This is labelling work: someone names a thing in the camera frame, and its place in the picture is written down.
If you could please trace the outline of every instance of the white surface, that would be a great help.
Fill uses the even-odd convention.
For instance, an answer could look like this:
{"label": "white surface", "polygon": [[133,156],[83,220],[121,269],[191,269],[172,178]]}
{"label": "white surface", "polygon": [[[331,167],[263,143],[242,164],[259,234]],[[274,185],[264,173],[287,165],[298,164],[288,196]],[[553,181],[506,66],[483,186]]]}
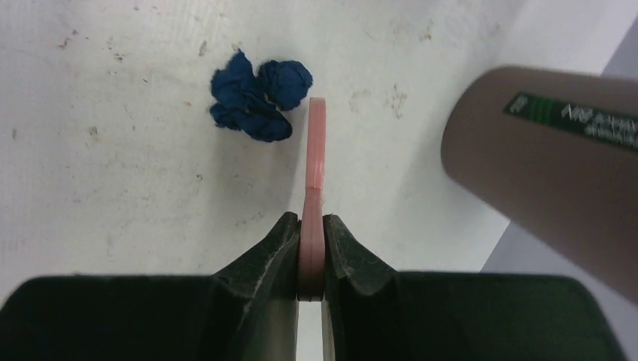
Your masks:
{"label": "white surface", "polygon": [[[327,98],[324,211],[397,268],[478,271],[507,219],[442,171],[458,96],[504,62],[600,72],[637,12],[620,0],[0,0],[0,299],[36,275],[212,273],[300,213],[305,106],[277,144],[207,113],[212,72],[237,46],[255,66],[303,62],[310,95]],[[321,358],[312,306],[300,359]]]}

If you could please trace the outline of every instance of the blue cloth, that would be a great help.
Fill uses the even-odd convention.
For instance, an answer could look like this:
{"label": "blue cloth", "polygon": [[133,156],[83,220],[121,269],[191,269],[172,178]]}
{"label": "blue cloth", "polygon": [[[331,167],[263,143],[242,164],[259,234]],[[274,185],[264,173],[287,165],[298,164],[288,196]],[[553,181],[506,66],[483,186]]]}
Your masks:
{"label": "blue cloth", "polygon": [[268,99],[283,111],[297,108],[312,86],[310,71],[294,60],[263,63],[257,80]]}
{"label": "blue cloth", "polygon": [[243,130],[258,141],[282,141],[293,134],[293,127],[280,109],[297,107],[308,94],[312,76],[300,62],[267,62],[260,67],[259,80],[246,55],[238,51],[225,69],[216,70],[211,93],[217,104],[210,109],[220,128]]}
{"label": "blue cloth", "polygon": [[211,116],[220,128],[243,130],[258,141],[282,141],[293,134],[293,127],[273,104],[253,75],[253,66],[240,50],[211,80],[211,93],[217,104]]}
{"label": "blue cloth", "polygon": [[248,111],[243,111],[217,103],[212,106],[211,115],[220,128],[243,130],[256,141],[288,139],[293,134],[293,126],[274,105],[268,106],[271,108],[248,108]]}

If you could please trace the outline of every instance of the stain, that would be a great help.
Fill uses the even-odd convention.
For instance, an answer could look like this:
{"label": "stain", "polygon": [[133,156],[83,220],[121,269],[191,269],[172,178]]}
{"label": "stain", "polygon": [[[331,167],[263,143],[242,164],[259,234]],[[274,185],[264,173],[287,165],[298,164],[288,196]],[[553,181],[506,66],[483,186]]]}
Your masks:
{"label": "stain", "polygon": [[353,113],[359,113],[359,99],[367,98],[370,96],[370,91],[368,89],[359,90],[358,92],[352,93],[350,97],[350,101],[348,104],[350,105],[350,111]]}
{"label": "stain", "polygon": [[365,30],[363,30],[363,32],[365,32],[365,33],[366,33],[366,35],[368,35],[368,38],[371,38],[371,39],[372,39],[372,40],[374,40],[374,41],[379,41],[377,38],[375,38],[374,36],[370,35],[370,33],[369,33],[369,32],[367,32],[367,31],[365,31]]}
{"label": "stain", "polygon": [[113,237],[110,234],[106,236],[106,256],[113,256]]}
{"label": "stain", "polygon": [[251,220],[260,220],[263,218],[263,213],[259,212],[257,214],[255,214],[254,216],[251,217]]}
{"label": "stain", "polygon": [[403,118],[403,113],[401,113],[401,109],[403,108],[403,104],[406,102],[408,98],[408,94],[399,91],[398,84],[394,84],[392,90],[390,91],[390,95],[386,93],[388,99],[385,101],[385,105],[390,106],[392,109],[392,113],[394,117],[397,119]]}
{"label": "stain", "polygon": [[419,35],[419,41],[421,43],[425,42],[425,41],[432,41],[432,27],[434,26],[434,22],[430,21],[429,24],[427,24],[427,27],[425,28],[425,31],[423,32],[423,34]]}
{"label": "stain", "polygon": [[126,104],[122,105],[124,107],[124,111],[129,115],[129,118],[131,118],[131,120],[133,120],[133,114],[129,111],[129,109],[127,108]]}
{"label": "stain", "polygon": [[208,42],[206,40],[204,40],[202,42],[202,45],[199,45],[199,56],[204,56],[204,54],[206,54],[206,46],[208,45]]}
{"label": "stain", "polygon": [[390,27],[392,28],[394,41],[404,41],[406,39],[406,36],[409,35],[412,30],[412,24],[402,20],[390,21]]}
{"label": "stain", "polygon": [[66,49],[66,46],[68,45],[68,43],[71,41],[71,38],[66,38],[64,39],[64,42],[61,43],[60,45],[58,45],[58,49],[60,50],[64,50]]}

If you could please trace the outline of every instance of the pink plastic piece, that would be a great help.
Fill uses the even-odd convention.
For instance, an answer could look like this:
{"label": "pink plastic piece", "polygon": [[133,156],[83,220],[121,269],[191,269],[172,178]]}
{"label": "pink plastic piece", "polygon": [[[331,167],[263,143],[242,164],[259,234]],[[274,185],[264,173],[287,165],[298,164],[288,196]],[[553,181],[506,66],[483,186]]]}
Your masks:
{"label": "pink plastic piece", "polygon": [[326,245],[321,203],[326,159],[326,99],[310,98],[308,151],[305,161],[305,201],[299,239],[297,292],[301,301],[320,301],[324,296]]}

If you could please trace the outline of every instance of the brown cylinder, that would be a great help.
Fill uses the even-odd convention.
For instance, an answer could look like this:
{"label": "brown cylinder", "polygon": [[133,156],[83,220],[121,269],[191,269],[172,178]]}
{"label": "brown cylinder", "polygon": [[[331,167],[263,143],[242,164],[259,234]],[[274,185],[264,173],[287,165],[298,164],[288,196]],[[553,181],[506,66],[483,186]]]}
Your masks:
{"label": "brown cylinder", "polygon": [[528,68],[451,113],[448,175],[638,304],[638,83]]}

